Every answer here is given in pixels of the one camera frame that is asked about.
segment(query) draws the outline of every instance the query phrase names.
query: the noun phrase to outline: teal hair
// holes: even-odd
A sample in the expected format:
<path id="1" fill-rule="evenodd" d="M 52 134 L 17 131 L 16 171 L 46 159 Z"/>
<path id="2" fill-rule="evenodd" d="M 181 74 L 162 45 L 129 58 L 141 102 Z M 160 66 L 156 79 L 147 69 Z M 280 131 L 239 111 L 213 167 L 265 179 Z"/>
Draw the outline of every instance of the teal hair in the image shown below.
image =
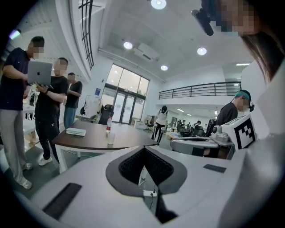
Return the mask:
<path id="1" fill-rule="evenodd" d="M 250 101 L 249 95 L 244 91 L 238 91 L 235 95 L 235 98 L 238 98 L 241 96 L 244 96 L 246 99 L 248 99 Z"/>

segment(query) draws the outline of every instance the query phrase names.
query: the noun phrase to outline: glass cup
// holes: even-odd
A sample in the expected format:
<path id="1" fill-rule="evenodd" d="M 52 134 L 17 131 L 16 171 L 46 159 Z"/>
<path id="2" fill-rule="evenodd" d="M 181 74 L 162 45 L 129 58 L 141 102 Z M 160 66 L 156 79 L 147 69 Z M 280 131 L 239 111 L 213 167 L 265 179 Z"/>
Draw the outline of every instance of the glass cup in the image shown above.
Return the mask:
<path id="1" fill-rule="evenodd" d="M 108 144 L 113 145 L 115 140 L 115 133 L 110 132 L 107 137 Z"/>

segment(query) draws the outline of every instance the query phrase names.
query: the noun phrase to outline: air conditioner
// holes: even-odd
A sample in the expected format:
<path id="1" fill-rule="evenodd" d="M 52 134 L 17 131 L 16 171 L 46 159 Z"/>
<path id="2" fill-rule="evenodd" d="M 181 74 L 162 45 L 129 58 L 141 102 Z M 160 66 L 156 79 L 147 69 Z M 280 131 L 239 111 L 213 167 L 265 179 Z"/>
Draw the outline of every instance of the air conditioner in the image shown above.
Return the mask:
<path id="1" fill-rule="evenodd" d="M 156 51 L 144 43 L 141 43 L 138 48 L 134 48 L 134 54 L 147 62 L 153 62 L 159 56 Z"/>

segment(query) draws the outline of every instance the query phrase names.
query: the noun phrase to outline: grey pants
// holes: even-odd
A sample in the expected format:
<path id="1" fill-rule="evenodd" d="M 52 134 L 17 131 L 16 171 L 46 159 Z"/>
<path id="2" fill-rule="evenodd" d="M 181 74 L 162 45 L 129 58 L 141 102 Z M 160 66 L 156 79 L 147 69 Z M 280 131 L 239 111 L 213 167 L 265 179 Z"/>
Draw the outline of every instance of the grey pants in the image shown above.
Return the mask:
<path id="1" fill-rule="evenodd" d="M 23 111 L 0 109 L 0 131 L 5 156 L 14 175 L 20 182 L 22 167 L 27 163 L 24 150 Z"/>

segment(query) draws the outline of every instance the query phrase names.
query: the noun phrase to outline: railing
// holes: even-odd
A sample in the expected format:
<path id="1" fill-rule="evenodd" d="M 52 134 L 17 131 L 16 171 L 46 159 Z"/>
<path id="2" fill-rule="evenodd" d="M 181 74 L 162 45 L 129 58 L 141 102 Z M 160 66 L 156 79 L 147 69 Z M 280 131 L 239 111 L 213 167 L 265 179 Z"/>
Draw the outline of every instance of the railing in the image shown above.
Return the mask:
<path id="1" fill-rule="evenodd" d="M 201 97 L 201 96 L 234 96 L 241 90 L 240 81 L 217 82 L 192 85 L 159 93 L 159 99 Z"/>
<path id="2" fill-rule="evenodd" d="M 90 34 L 92 3 L 93 3 L 93 0 L 90 0 L 90 1 L 82 0 L 81 5 L 79 6 L 79 9 L 81 9 L 81 15 L 82 15 L 82 36 L 83 36 L 82 41 L 84 42 L 85 52 L 87 56 L 86 59 L 89 63 L 90 69 L 94 66 L 92 49 L 91 49 L 91 34 Z"/>

